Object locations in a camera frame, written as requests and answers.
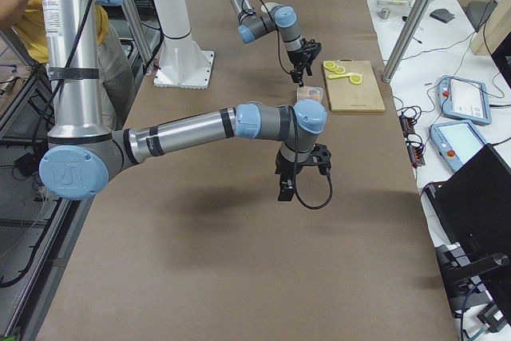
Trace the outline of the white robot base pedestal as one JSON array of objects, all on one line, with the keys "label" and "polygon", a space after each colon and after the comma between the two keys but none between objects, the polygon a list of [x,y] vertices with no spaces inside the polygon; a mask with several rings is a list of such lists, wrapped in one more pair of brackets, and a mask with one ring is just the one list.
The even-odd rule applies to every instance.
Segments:
[{"label": "white robot base pedestal", "polygon": [[192,37],[185,0],[153,0],[164,37],[154,85],[207,89],[215,53],[201,50]]}]

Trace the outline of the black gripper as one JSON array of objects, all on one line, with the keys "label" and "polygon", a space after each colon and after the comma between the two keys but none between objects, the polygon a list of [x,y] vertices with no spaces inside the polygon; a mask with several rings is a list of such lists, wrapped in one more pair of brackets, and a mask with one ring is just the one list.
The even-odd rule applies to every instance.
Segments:
[{"label": "black gripper", "polygon": [[287,48],[287,56],[294,66],[290,71],[292,81],[298,86],[302,85],[302,70],[305,69],[307,76],[312,75],[311,65],[319,55],[322,45],[314,38],[308,41],[305,38],[299,40],[298,48]]},{"label": "black gripper", "polygon": [[309,152],[298,153],[295,163],[295,152],[282,143],[275,158],[275,174],[279,178],[278,201],[292,201],[295,186],[292,179],[294,169],[299,174],[303,167],[316,167],[323,176],[331,174],[331,152],[326,145],[316,143]]}]

